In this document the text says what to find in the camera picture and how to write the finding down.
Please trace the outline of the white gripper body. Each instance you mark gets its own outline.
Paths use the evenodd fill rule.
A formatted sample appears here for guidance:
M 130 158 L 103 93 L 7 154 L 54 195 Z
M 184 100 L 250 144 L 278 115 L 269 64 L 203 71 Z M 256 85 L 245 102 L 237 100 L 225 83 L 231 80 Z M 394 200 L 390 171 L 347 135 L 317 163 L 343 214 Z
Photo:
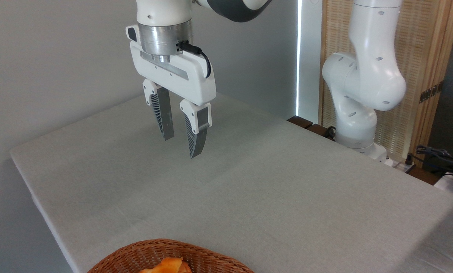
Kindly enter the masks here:
M 196 105 L 206 104 L 216 97 L 214 73 L 211 71 L 206 77 L 208 66 L 202 56 L 183 51 L 172 55 L 168 63 L 159 62 L 143 51 L 138 30 L 137 25 L 126 28 L 134 67 L 139 75 Z

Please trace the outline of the ribbed gripper finger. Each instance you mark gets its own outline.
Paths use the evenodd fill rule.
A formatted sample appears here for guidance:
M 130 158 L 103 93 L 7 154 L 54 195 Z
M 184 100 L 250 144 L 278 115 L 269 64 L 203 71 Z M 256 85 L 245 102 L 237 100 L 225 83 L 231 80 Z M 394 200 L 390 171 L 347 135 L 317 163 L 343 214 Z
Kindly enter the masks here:
M 165 141 L 174 137 L 173 118 L 169 90 L 145 79 L 143 91 L 148 106 L 153 108 L 155 118 Z
M 190 158 L 194 158 L 203 151 L 208 128 L 212 126 L 211 104 L 198 106 L 182 100 L 180 109 L 185 116 Z

